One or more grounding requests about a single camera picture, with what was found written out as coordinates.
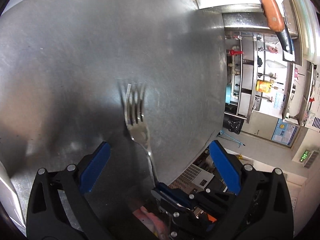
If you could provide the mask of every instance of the red faucet handle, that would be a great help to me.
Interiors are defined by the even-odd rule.
[[[243,54],[243,51],[241,50],[236,51],[234,49],[229,49],[227,52],[230,56],[237,56],[237,55]]]

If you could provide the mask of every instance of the fork head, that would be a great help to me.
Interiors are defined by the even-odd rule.
[[[150,148],[150,136],[143,114],[145,87],[128,84],[124,104],[124,118],[131,139],[140,144],[146,151]]]

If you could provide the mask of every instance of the yellow container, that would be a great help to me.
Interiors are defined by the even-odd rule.
[[[270,80],[270,82],[257,80],[256,90],[262,93],[270,93],[272,84],[273,80]]]

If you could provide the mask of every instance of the fork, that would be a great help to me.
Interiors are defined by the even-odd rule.
[[[147,153],[148,166],[154,187],[159,183],[150,146],[150,132],[143,114],[144,87],[132,89],[128,84],[124,104],[124,118],[131,139]]]

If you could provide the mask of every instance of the orange knife handle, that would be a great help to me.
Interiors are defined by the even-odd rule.
[[[274,32],[284,30],[284,20],[280,13],[276,0],[261,0],[268,27]]]

